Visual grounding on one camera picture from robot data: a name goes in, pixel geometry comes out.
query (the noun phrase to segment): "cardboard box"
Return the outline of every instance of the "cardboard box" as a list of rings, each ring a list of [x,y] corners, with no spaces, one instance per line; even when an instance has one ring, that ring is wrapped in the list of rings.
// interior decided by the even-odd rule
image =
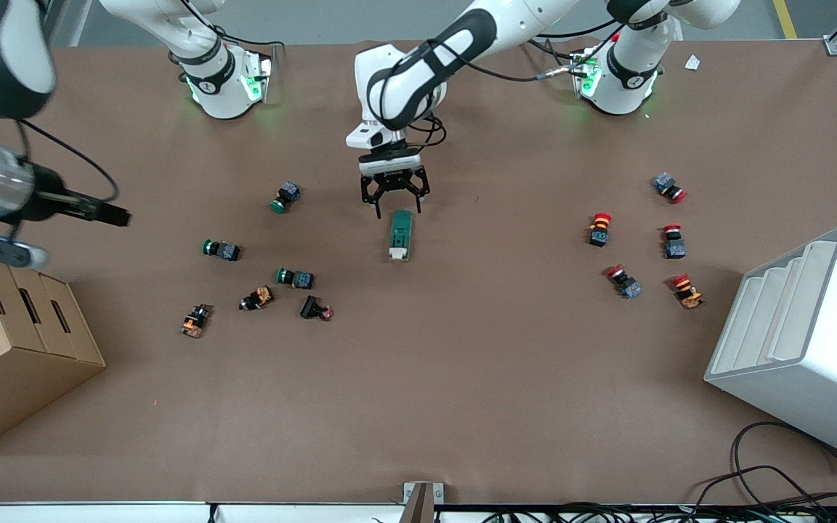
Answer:
[[[70,288],[0,264],[0,434],[103,368]]]

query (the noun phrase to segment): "white container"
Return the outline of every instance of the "white container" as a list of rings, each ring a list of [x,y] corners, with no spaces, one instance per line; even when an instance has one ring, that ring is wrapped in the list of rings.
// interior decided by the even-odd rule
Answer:
[[[705,380],[837,447],[837,229],[742,278]]]

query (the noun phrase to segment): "yellow floor line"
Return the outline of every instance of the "yellow floor line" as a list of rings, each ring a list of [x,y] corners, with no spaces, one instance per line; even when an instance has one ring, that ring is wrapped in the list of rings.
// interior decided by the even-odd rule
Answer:
[[[790,18],[790,11],[787,10],[786,0],[774,0],[774,10],[777,11],[777,19],[780,19],[783,37],[796,38],[796,30],[793,29],[793,20]]]

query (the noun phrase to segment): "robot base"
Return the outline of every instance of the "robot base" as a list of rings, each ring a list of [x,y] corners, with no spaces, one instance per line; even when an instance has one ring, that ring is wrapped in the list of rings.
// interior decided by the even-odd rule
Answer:
[[[235,72],[222,84],[218,93],[207,94],[203,91],[203,82],[193,86],[192,81],[186,80],[193,93],[193,102],[202,106],[206,115],[220,120],[236,118],[255,103],[266,102],[273,74],[272,56],[261,56],[234,44],[229,44],[228,51],[235,56]]]
[[[590,54],[592,49],[585,49]],[[574,76],[574,92],[579,98],[587,100],[596,109],[608,115],[628,115],[641,107],[642,102],[651,96],[651,89],[655,80],[658,79],[658,72],[644,80],[641,76],[635,76],[630,80],[635,87],[625,87],[621,80],[609,72],[607,64],[607,49],[600,49],[595,57],[588,60],[582,67],[586,78]]]

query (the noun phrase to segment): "brown table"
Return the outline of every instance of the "brown table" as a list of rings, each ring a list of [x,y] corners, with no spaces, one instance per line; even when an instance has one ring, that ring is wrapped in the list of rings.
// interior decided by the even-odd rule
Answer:
[[[362,48],[291,47],[282,104],[226,122],[189,102],[165,50],[57,49],[60,89],[36,122],[116,175],[134,218],[23,233],[73,282],[108,369],[0,437],[0,500],[379,502],[434,479],[461,503],[678,502],[729,471],[735,432],[767,415],[702,375],[740,275],[837,226],[837,57],[817,41],[675,43],[655,96],[624,117],[574,100],[569,79],[463,70],[438,112],[448,141],[424,153],[413,261],[391,264],[344,144]],[[521,49],[482,62],[549,63]],[[17,145],[9,123],[0,142]],[[37,137],[33,159],[107,191]],[[664,170],[681,205],[649,186]],[[305,192],[277,216],[286,179]],[[614,217],[602,249],[584,243],[598,211]],[[669,222],[684,261],[661,257]],[[245,258],[200,255],[206,238]],[[618,298],[614,264],[638,299]],[[280,266],[317,275],[330,323],[298,318],[306,292],[275,287]],[[681,272],[706,305],[681,309],[664,283]],[[239,312],[264,283],[277,301]],[[199,302],[215,315],[196,341],[177,329]],[[837,490],[837,466],[799,437],[752,434],[742,454]]]

